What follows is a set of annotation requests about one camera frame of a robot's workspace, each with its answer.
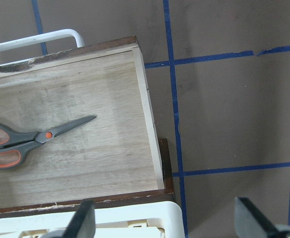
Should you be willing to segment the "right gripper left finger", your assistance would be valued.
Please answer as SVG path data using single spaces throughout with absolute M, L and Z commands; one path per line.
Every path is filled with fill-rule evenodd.
M 43 238 L 93 238 L 96 232 L 95 206 L 92 200 L 83 201 L 66 229 L 49 232 Z

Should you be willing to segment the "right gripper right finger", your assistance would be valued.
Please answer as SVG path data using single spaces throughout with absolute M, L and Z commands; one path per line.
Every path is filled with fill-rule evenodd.
M 247 197 L 235 198 L 234 229 L 239 238 L 290 238 L 290 226 L 274 225 Z

